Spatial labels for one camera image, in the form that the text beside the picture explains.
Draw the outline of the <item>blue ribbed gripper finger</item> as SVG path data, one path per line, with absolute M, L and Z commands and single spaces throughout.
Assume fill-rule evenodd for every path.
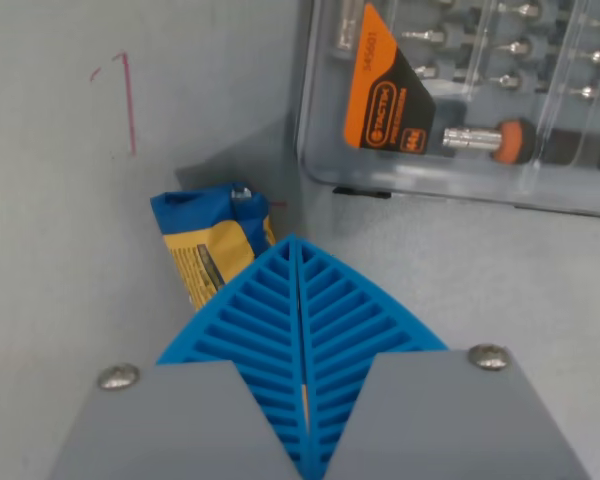
M 233 279 L 129 387 L 94 387 L 55 479 L 302 479 L 308 472 L 294 242 Z
M 511 351 L 447 347 L 407 308 L 307 241 L 297 275 L 320 479 L 584 479 Z

